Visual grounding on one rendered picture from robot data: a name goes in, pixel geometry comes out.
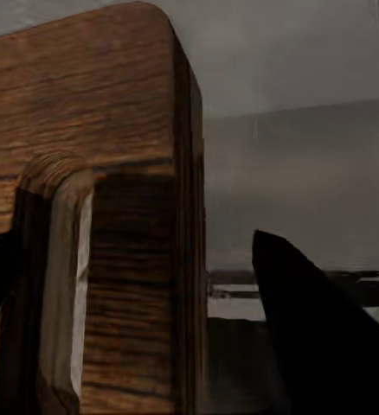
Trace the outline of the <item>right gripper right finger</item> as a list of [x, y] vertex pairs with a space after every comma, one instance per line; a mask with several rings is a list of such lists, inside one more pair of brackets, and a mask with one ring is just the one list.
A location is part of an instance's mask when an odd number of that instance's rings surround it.
[[252, 263], [290, 415], [379, 415], [379, 323], [273, 233]]

